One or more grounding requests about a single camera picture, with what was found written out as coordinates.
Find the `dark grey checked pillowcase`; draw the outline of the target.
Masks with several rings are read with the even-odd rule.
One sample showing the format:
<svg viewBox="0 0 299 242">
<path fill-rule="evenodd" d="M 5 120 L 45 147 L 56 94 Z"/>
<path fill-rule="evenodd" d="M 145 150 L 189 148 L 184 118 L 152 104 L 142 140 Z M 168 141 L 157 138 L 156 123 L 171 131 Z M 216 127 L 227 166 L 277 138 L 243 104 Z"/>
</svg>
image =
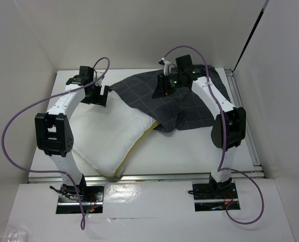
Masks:
<svg viewBox="0 0 299 242">
<path fill-rule="evenodd" d="M 208 107 L 187 87 L 176 89 L 171 96 L 152 98 L 157 86 L 157 76 L 162 73 L 163 70 L 157 70 L 135 74 L 110 88 L 129 107 L 157 120 L 160 125 L 155 130 L 160 132 L 213 126 L 214 118 Z"/>
</svg>

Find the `white pillow with yellow edge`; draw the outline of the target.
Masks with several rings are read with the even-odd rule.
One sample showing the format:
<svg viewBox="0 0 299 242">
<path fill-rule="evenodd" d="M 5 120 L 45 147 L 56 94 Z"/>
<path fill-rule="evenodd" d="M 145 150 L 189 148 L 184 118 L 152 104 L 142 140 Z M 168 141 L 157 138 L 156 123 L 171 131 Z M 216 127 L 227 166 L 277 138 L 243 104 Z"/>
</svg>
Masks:
<svg viewBox="0 0 299 242">
<path fill-rule="evenodd" d="M 111 91 L 106 106 L 79 103 L 70 126 L 74 135 L 73 151 L 106 178 L 120 176 L 133 148 L 159 121 L 129 107 Z"/>
</svg>

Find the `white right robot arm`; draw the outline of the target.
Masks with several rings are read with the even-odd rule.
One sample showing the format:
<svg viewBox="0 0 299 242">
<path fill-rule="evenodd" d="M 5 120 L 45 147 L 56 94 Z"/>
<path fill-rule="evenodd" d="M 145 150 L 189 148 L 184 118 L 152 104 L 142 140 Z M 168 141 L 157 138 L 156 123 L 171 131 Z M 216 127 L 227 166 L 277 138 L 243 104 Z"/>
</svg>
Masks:
<svg viewBox="0 0 299 242">
<path fill-rule="evenodd" d="M 153 98 L 162 98 L 173 94 L 178 88 L 188 87 L 204 102 L 214 118 L 211 140 L 221 153 L 218 164 L 209 175 L 208 187 L 203 192 L 214 198 L 221 197 L 230 189 L 234 157 L 246 136 L 246 111 L 228 101 L 213 84 L 209 70 L 198 70 L 190 55 L 177 58 L 177 72 L 174 74 L 169 73 L 171 63 L 165 58 L 159 64 L 163 66 L 163 74 L 158 75 Z"/>
</svg>

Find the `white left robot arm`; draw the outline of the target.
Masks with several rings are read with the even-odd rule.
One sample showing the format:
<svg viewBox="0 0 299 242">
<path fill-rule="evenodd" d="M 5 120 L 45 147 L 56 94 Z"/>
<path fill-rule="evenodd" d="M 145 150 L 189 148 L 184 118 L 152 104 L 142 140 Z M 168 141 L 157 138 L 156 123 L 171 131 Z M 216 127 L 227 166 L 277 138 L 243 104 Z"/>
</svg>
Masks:
<svg viewBox="0 0 299 242">
<path fill-rule="evenodd" d="M 35 116 L 37 147 L 61 171 L 63 184 L 59 193 L 66 197 L 70 195 L 76 201 L 87 197 L 87 185 L 73 158 L 74 136 L 70 118 L 80 103 L 106 106 L 109 87 L 105 86 L 101 94 L 102 78 L 97 80 L 99 77 L 92 67 L 81 66 L 79 73 L 66 82 L 65 95 L 46 113 Z"/>
</svg>

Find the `clear plastic object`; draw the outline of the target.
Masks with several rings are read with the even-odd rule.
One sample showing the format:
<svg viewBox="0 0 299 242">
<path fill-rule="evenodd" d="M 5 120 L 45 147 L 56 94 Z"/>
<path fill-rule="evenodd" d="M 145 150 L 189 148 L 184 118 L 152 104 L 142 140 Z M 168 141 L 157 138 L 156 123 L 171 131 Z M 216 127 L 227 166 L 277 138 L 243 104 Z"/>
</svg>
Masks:
<svg viewBox="0 0 299 242">
<path fill-rule="evenodd" d="M 21 227 L 7 225 L 0 229 L 0 242 L 26 242 L 27 231 Z"/>
</svg>

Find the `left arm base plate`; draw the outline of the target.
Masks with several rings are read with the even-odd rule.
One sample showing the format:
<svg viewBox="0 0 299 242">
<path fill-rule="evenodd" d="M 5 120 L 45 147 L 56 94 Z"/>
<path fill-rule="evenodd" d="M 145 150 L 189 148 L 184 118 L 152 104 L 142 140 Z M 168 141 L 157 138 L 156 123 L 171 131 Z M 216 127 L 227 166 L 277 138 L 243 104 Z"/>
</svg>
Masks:
<svg viewBox="0 0 299 242">
<path fill-rule="evenodd" d="M 80 214 L 80 204 L 75 191 L 71 193 L 63 188 L 56 189 L 49 186 L 51 190 L 58 193 L 56 214 Z M 84 213 L 100 214 L 103 212 L 104 186 L 87 186 L 85 194 L 80 195 Z"/>
</svg>

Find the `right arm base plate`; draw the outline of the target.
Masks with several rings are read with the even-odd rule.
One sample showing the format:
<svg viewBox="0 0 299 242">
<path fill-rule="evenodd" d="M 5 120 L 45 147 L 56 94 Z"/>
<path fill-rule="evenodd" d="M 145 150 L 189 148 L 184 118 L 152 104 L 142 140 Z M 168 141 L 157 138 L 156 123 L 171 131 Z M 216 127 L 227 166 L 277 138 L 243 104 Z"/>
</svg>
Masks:
<svg viewBox="0 0 299 242">
<path fill-rule="evenodd" d="M 229 188 L 218 194 L 213 194 L 208 184 L 192 184 L 188 194 L 194 198 L 196 212 L 225 211 L 228 205 L 229 210 L 241 209 L 235 183 L 231 183 Z"/>
</svg>

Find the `aluminium front rail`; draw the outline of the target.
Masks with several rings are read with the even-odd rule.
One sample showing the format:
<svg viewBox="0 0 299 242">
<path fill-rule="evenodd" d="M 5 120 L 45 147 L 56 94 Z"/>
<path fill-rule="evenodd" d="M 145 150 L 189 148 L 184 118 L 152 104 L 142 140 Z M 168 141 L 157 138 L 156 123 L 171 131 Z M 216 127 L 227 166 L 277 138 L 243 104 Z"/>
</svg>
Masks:
<svg viewBox="0 0 299 242">
<path fill-rule="evenodd" d="M 208 180 L 209 174 L 160 174 L 160 175 L 124 175 L 121 178 L 104 178 L 101 176 L 87 176 L 88 184 L 105 182 L 151 182 L 151 181 L 174 181 L 174 180 Z M 30 177 L 28 183 L 61 183 L 61 177 Z"/>
</svg>

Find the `aluminium rail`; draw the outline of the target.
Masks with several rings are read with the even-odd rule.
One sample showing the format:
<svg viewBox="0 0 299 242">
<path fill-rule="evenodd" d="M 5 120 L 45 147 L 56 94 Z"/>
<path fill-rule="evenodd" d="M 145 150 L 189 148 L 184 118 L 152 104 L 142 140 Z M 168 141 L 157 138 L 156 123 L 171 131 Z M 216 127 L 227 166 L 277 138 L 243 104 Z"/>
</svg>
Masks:
<svg viewBox="0 0 299 242">
<path fill-rule="evenodd" d="M 231 69 L 225 69 L 224 72 L 225 72 L 225 76 L 227 78 L 227 82 L 228 82 L 229 89 L 230 89 L 230 92 L 231 92 L 231 95 L 233 98 L 233 102 L 235 103 L 236 106 L 243 107 L 243 102 L 242 102 L 240 93 L 238 91 L 237 84 L 234 79 L 233 71 Z M 248 121 L 246 123 L 246 143 L 248 146 L 250 156 L 252 158 L 254 173 L 260 173 L 263 175 L 262 177 L 265 178 L 264 170 L 263 170 L 262 164 L 260 163 L 259 155 L 258 155 L 256 146 L 255 146 L 255 142 L 254 142 Z"/>
<path fill-rule="evenodd" d="M 105 182 L 151 182 L 151 181 L 174 181 L 174 180 L 208 180 L 209 174 L 160 174 L 160 175 L 124 175 L 121 178 L 104 178 L 101 176 L 87 176 L 88 184 Z M 61 183 L 61 177 L 30 177 L 28 183 Z"/>
</svg>

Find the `aluminium right side rail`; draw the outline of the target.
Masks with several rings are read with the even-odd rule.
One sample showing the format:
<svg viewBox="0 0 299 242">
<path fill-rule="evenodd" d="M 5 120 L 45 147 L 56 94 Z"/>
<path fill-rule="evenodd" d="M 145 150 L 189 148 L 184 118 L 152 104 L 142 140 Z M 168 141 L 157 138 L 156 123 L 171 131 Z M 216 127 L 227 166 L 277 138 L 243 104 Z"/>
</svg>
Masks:
<svg viewBox="0 0 299 242">
<path fill-rule="evenodd" d="M 225 69 L 224 72 L 225 72 L 225 76 L 227 78 L 227 82 L 228 82 L 229 89 L 230 89 L 230 92 L 231 92 L 231 95 L 233 98 L 233 102 L 235 103 L 236 106 L 243 107 L 243 102 L 242 102 L 240 93 L 238 91 L 237 84 L 234 79 L 233 71 L 231 69 Z M 263 175 L 262 177 L 265 178 L 264 170 L 263 170 L 262 164 L 260 163 L 259 155 L 258 155 L 256 146 L 255 146 L 255 142 L 254 142 L 248 121 L 246 123 L 246 143 L 248 146 L 250 156 L 252 158 L 254 173 L 260 173 Z"/>
</svg>

